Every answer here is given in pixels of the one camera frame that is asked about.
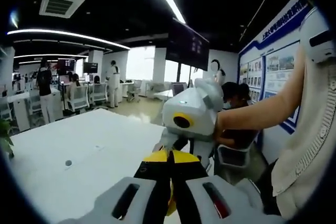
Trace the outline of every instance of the white robot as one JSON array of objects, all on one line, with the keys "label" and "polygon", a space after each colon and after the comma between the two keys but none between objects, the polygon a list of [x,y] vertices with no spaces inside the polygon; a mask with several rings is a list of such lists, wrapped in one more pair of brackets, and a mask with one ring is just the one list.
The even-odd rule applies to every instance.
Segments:
[{"label": "white robot", "polygon": [[154,151],[161,146],[171,150],[178,141],[186,144],[190,140],[190,152],[207,168],[214,147],[217,113],[223,105],[223,92],[217,82],[196,79],[194,88],[184,90],[164,104],[162,120],[166,129]]}]

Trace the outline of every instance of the white column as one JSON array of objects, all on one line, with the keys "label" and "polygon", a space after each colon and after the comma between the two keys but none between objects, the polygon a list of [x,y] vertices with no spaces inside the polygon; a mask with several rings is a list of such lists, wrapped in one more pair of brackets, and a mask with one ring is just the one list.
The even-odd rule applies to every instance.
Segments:
[{"label": "white column", "polygon": [[103,56],[104,56],[103,51],[98,50],[89,51],[89,58],[88,58],[89,62],[98,63],[98,72],[97,74],[93,75],[94,76],[99,75],[100,79],[102,77]]},{"label": "white column", "polygon": [[13,47],[5,47],[0,51],[0,85],[6,85],[8,94],[13,91],[12,73],[14,64],[15,49]]}]

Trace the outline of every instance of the display screen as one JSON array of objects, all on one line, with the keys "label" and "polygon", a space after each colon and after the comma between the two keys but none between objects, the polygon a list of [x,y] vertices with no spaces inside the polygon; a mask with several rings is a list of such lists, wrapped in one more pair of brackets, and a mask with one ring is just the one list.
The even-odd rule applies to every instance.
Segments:
[{"label": "display screen", "polygon": [[98,72],[98,63],[84,62],[83,63],[83,72],[84,73],[97,73]]},{"label": "display screen", "polygon": [[57,62],[57,73],[59,75],[65,75],[68,71],[75,70],[74,60],[58,60]]},{"label": "display screen", "polygon": [[208,70],[209,42],[190,27],[173,19],[166,60]]}]

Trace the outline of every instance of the button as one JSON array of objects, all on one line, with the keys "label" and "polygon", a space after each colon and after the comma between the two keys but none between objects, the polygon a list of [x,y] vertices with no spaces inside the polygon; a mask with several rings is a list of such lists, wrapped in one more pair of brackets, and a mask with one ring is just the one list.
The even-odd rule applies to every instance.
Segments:
[{"label": "button", "polygon": [[330,82],[330,88],[331,88],[332,90],[336,90],[336,80],[332,80],[332,81]]},{"label": "button", "polygon": [[300,174],[303,171],[303,163],[299,163],[296,167],[296,174]]},{"label": "button", "polygon": [[327,134],[327,130],[328,130],[328,129],[327,129],[326,126],[323,125],[323,126],[321,127],[321,129],[320,129],[320,137],[321,137],[321,138],[324,138],[324,137],[326,136],[326,134]]}]

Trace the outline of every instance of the hand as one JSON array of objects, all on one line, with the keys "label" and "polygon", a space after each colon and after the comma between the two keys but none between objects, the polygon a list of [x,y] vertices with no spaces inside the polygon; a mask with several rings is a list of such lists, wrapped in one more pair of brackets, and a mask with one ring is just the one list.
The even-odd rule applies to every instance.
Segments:
[{"label": "hand", "polygon": [[215,130],[214,130],[214,134],[213,134],[213,138],[217,142],[221,138],[221,134],[224,131],[224,125],[225,125],[223,117],[221,116],[221,113],[223,113],[223,112],[217,113],[217,120],[216,120]]}]

